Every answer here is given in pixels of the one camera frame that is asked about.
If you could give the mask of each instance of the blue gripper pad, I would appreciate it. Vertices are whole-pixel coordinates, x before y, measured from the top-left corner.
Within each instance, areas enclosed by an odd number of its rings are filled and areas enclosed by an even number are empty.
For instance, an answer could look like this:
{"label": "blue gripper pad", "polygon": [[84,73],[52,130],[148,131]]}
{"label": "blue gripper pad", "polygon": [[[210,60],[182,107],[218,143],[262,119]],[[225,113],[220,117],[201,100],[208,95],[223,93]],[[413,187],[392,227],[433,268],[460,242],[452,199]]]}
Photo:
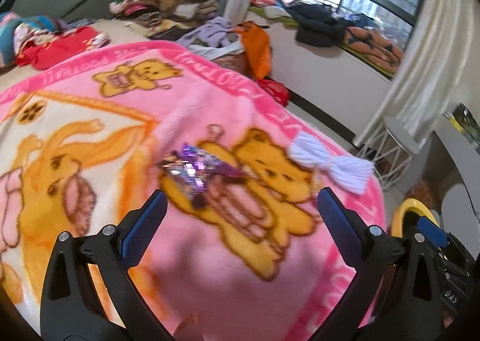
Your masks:
{"label": "blue gripper pad", "polygon": [[133,268],[140,263],[150,241],[162,223],[166,211],[167,197],[160,190],[156,190],[140,210],[130,211],[130,213],[138,212],[140,216],[121,241],[120,263],[124,270]]}
{"label": "blue gripper pad", "polygon": [[447,247],[448,236],[429,218],[422,216],[417,222],[417,228],[422,232],[424,237],[428,239],[436,247]]}
{"label": "blue gripper pad", "polygon": [[345,263],[359,269],[363,243],[346,216],[346,213],[354,211],[347,210],[329,187],[324,187],[318,193],[317,209]]}

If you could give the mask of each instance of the yellow ring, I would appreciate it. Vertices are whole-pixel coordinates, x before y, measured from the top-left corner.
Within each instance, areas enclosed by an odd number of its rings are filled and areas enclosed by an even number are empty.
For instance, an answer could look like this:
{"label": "yellow ring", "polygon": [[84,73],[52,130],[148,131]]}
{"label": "yellow ring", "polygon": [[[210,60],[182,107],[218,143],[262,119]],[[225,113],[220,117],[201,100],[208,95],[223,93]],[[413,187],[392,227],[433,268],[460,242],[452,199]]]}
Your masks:
{"label": "yellow ring", "polygon": [[420,217],[426,216],[429,218],[436,226],[438,226],[438,222],[430,212],[430,210],[423,205],[423,203],[419,202],[416,199],[406,199],[399,208],[395,211],[392,220],[392,228],[391,228],[391,235],[394,237],[403,237],[403,219],[405,214],[410,211],[414,212]]}

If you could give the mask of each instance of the pillow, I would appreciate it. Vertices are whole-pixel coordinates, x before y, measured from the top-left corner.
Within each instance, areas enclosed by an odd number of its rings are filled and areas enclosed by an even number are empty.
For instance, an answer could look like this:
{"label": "pillow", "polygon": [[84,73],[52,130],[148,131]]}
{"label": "pillow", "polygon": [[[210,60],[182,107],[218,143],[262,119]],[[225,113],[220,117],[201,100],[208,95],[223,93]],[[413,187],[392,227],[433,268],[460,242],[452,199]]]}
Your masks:
{"label": "pillow", "polygon": [[0,68],[15,63],[14,33],[22,18],[15,13],[0,14]]}

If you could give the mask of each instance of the fleece blanket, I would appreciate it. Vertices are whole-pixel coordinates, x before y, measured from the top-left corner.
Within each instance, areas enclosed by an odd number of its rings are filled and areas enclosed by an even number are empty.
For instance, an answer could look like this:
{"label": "fleece blanket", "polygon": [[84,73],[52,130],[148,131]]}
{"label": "fleece blanket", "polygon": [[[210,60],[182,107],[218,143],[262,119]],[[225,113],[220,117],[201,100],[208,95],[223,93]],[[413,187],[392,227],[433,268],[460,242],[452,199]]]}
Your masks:
{"label": "fleece blanket", "polygon": [[380,34],[354,26],[347,28],[344,44],[365,55],[367,60],[392,74],[397,72],[398,66],[405,56],[399,47]]}
{"label": "fleece blanket", "polygon": [[[155,188],[169,209],[130,276],[171,332],[196,313],[206,341],[307,340],[354,276],[316,211],[318,180],[286,149],[306,131],[332,154],[346,152],[248,78],[175,43],[78,55],[0,94],[0,119],[0,278],[37,330],[58,234],[117,224]],[[193,209],[156,165],[184,142],[252,174]],[[373,176],[361,196],[321,181],[367,224],[385,227]]]}

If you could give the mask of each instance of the orange bag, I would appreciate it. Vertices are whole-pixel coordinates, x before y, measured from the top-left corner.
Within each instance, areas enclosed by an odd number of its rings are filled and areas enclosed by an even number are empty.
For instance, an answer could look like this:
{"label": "orange bag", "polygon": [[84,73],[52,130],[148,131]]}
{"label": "orange bag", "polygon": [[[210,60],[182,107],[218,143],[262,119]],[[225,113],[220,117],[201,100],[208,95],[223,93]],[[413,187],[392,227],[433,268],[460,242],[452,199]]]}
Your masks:
{"label": "orange bag", "polygon": [[254,77],[264,79],[272,70],[268,34],[253,21],[240,23],[233,31],[241,35],[241,42]]}

